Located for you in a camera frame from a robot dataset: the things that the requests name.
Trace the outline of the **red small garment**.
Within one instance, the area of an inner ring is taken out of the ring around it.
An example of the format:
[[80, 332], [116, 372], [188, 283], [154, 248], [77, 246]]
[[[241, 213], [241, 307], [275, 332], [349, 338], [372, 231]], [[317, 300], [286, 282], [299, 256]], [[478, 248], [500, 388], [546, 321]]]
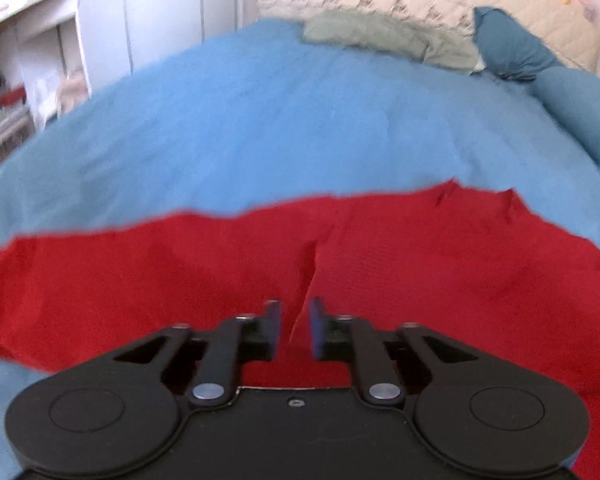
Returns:
[[577, 473], [600, 479], [600, 250], [512, 191], [446, 182], [412, 194], [317, 197], [234, 219], [184, 212], [124, 230], [0, 248], [0, 358], [58, 372], [160, 328], [208, 330], [283, 305], [256, 387], [341, 386], [310, 356], [309, 302], [383, 330], [404, 322], [553, 377], [592, 418]]

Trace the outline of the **light blue duvet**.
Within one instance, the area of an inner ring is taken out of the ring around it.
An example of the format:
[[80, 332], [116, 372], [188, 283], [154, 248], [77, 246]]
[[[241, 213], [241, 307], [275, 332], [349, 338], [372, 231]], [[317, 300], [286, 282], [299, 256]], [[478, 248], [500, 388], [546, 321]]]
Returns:
[[536, 76], [532, 93], [600, 166], [600, 78], [551, 67]]

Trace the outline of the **light blue bed sheet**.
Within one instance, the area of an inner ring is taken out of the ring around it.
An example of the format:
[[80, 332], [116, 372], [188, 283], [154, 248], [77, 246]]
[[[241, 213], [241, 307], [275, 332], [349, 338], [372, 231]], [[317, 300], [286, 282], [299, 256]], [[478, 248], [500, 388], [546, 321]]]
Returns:
[[18, 148], [0, 167], [0, 246], [447, 180], [514, 190], [600, 248], [600, 159], [526, 84], [312, 46], [264, 20], [122, 79]]

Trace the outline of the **white shelf unit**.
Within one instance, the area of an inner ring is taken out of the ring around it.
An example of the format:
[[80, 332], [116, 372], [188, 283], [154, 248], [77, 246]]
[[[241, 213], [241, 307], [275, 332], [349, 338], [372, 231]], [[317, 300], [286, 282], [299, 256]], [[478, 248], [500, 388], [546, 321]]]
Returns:
[[0, 165], [130, 70], [124, 0], [0, 0]]

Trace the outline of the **dark blue pillow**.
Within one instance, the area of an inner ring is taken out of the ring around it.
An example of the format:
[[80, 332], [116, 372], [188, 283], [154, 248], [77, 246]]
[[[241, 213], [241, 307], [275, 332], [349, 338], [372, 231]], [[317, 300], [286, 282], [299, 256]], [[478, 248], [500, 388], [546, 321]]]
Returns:
[[474, 41], [496, 76], [516, 81], [532, 81], [552, 67], [562, 66], [544, 42], [521, 26], [505, 11], [492, 6], [474, 9]]

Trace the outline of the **pale green folded cloth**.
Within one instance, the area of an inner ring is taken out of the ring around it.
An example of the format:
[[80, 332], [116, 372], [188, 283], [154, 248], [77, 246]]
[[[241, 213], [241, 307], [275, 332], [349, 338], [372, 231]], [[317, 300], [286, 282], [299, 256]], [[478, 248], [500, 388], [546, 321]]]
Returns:
[[302, 38], [310, 44], [390, 53], [459, 73], [486, 68], [477, 46], [460, 32], [388, 14], [325, 11], [304, 23]]

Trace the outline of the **white wardrobe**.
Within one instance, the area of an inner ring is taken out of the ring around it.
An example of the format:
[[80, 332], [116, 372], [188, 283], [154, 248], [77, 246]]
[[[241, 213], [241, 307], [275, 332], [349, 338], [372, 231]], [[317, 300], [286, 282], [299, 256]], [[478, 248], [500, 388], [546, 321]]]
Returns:
[[257, 18], [257, 0], [78, 0], [88, 92]]

